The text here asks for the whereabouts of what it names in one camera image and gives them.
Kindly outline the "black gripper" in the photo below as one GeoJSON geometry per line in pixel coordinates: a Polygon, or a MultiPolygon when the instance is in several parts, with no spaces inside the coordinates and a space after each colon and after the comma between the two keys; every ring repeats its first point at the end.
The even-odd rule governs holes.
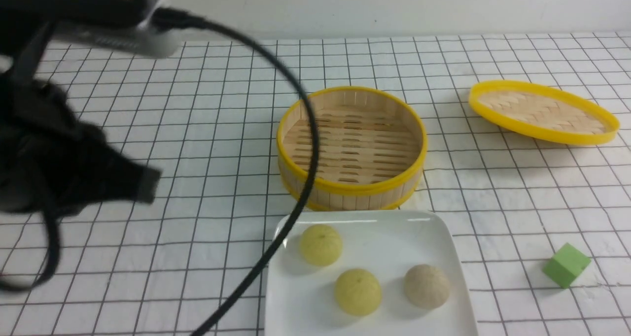
{"type": "Polygon", "coordinates": [[[132,165],[67,100],[50,82],[1,76],[2,212],[75,214],[97,202],[153,203],[162,171],[132,165]]]}

